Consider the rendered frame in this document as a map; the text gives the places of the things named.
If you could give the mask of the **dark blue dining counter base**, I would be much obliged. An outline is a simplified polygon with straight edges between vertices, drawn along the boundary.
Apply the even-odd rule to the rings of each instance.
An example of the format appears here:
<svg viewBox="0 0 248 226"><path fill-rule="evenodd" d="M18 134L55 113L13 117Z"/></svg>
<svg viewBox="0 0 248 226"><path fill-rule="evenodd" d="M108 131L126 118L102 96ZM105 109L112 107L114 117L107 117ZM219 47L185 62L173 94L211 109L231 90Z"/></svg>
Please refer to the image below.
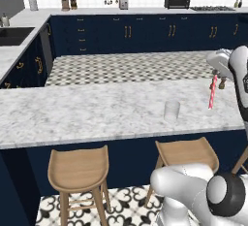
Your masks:
<svg viewBox="0 0 248 226"><path fill-rule="evenodd" d="M0 137L0 226L60 226L59 199L47 178L50 152L97 148L109 154L108 188L112 212L109 226L148 226L162 204L158 196L146 209L146 185L155 167L159 142L208 139L220 161L220 172L229 172L246 147L243 130L203 132L154 138L67 140L44 134Z"/></svg>

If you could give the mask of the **black toaster oven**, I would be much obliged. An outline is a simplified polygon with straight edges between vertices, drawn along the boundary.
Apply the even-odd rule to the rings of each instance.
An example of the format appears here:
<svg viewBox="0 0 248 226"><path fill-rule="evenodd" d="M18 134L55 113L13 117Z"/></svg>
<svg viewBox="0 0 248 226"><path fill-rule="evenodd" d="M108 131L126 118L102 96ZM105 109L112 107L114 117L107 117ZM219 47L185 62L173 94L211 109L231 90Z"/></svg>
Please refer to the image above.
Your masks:
<svg viewBox="0 0 248 226"><path fill-rule="evenodd" d="M188 9L191 0L165 0L167 9Z"/></svg>

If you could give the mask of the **dark blue lower cupboard run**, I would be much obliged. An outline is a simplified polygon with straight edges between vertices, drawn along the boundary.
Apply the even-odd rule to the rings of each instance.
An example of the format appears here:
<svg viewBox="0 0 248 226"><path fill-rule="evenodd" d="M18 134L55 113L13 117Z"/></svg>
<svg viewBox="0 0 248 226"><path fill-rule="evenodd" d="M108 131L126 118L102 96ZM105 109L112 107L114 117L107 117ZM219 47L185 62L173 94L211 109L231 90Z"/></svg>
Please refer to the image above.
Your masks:
<svg viewBox="0 0 248 226"><path fill-rule="evenodd" d="M214 50L248 45L248 13L52 16L54 54Z"/></svg>

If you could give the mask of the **wooden bar stool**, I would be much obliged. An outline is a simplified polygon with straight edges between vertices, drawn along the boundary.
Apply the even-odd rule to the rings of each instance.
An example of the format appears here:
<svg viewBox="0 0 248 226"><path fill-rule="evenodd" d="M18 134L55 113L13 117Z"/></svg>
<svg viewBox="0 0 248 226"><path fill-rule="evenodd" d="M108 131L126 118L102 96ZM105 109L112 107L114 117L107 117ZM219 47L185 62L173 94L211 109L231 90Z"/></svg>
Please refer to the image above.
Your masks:
<svg viewBox="0 0 248 226"><path fill-rule="evenodd" d="M205 137L170 143L156 141L155 144L159 152L156 169L176 164L203 163L207 164L213 173L219 170L218 156Z"/></svg>
<svg viewBox="0 0 248 226"><path fill-rule="evenodd" d="M238 161L236 162L235 166L232 169L232 173L234 175L238 172L239 169L242 169L248 175L248 170L244 166L244 163L247 159L248 159L248 146L246 146L240 158L238 159Z"/></svg>
<svg viewBox="0 0 248 226"><path fill-rule="evenodd" d="M50 185L60 194L61 226L68 225L71 210L84 210L84 207L69 206L69 195L73 193L92 192L92 206L100 216L102 226L108 226L103 200L110 210L107 175L109 172L109 150L106 145L93 149L78 149L50 153L47 177Z"/></svg>

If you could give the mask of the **grey dishwasher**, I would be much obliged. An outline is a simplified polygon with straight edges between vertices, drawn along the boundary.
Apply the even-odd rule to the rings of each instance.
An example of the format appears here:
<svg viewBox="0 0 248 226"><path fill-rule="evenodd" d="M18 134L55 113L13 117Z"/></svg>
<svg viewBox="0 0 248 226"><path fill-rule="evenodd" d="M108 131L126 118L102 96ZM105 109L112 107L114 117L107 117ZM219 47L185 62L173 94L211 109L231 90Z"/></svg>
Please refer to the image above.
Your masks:
<svg viewBox="0 0 248 226"><path fill-rule="evenodd" d="M52 67L53 67L53 57L52 57L52 51L51 51L51 46L50 46L47 25L44 25L41 28L40 36L41 36L43 53L44 53L44 57L46 61L46 72L48 75L50 75Z"/></svg>

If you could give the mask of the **red and white striped straw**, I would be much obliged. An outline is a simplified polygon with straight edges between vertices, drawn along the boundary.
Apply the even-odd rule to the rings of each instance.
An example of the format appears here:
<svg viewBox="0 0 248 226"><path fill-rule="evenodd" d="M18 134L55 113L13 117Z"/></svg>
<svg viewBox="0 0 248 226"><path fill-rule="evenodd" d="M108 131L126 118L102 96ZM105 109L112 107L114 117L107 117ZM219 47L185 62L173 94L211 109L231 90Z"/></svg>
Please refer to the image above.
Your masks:
<svg viewBox="0 0 248 226"><path fill-rule="evenodd" d="M211 92L210 92L210 98L209 98L209 103L208 103L208 109L209 110L211 110L213 108L213 100L214 100L214 96L215 96L216 81L217 81L217 75L214 75L213 79L212 79L212 84L210 85Z"/></svg>

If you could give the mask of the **dark blue side cupboard run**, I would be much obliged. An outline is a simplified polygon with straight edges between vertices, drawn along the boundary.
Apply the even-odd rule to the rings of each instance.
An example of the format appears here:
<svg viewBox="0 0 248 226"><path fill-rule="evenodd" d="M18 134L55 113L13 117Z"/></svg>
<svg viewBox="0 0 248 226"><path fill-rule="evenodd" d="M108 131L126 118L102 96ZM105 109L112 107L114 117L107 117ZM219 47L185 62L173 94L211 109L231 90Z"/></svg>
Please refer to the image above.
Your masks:
<svg viewBox="0 0 248 226"><path fill-rule="evenodd" d="M47 80L47 65L41 37L37 36L19 58L11 72L0 82L0 89L40 87Z"/></svg>

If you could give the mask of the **white soap dispenser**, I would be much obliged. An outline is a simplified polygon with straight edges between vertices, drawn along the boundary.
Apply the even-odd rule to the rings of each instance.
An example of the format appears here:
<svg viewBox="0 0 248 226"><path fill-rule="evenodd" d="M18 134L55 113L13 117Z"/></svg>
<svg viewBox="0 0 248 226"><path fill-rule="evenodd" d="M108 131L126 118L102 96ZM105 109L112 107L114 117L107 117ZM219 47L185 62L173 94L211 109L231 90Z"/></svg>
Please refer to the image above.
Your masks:
<svg viewBox="0 0 248 226"><path fill-rule="evenodd" d="M5 13L3 13L3 16L1 17L1 20L2 20L3 26L5 26L5 27L9 27L10 26L9 18L6 16Z"/></svg>

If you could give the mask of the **clear glass cup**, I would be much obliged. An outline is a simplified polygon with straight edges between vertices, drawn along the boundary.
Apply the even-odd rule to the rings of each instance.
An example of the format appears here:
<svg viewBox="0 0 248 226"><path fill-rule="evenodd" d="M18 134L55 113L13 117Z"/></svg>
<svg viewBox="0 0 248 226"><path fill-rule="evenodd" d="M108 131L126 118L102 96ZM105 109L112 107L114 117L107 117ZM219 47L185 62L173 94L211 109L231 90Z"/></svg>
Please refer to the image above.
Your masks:
<svg viewBox="0 0 248 226"><path fill-rule="evenodd" d="M164 119L176 121L179 115L180 103L176 100L168 100L165 104Z"/></svg>

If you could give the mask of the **black sink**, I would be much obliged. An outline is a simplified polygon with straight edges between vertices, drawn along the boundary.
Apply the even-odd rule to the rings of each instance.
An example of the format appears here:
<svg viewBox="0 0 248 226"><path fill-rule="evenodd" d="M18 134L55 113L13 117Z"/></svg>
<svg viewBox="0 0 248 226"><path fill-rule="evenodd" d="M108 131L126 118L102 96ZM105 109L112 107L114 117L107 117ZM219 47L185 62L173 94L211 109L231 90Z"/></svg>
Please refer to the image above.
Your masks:
<svg viewBox="0 0 248 226"><path fill-rule="evenodd" d="M33 30L33 27L0 28L0 47L19 46Z"/></svg>

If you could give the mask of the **black hob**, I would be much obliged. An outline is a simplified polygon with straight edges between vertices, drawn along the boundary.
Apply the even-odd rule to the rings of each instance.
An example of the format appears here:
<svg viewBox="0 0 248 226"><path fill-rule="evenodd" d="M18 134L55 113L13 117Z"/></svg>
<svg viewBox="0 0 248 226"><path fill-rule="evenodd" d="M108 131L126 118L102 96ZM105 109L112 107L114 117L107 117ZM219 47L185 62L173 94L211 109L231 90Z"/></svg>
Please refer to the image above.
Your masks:
<svg viewBox="0 0 248 226"><path fill-rule="evenodd" d="M191 10L196 12L233 12L234 8L227 6L195 6L190 7Z"/></svg>

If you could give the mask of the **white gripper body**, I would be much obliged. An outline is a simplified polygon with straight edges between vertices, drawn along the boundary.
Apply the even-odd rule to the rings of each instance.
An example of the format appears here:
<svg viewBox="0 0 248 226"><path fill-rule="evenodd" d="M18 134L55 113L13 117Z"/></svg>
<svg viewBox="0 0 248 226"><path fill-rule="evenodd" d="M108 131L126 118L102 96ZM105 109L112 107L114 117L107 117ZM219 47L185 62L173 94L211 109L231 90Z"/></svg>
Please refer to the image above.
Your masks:
<svg viewBox="0 0 248 226"><path fill-rule="evenodd" d="M232 51L229 49L220 48L211 52L206 57L206 62L214 68L219 78L228 78L232 81L233 74L228 67L231 53Z"/></svg>

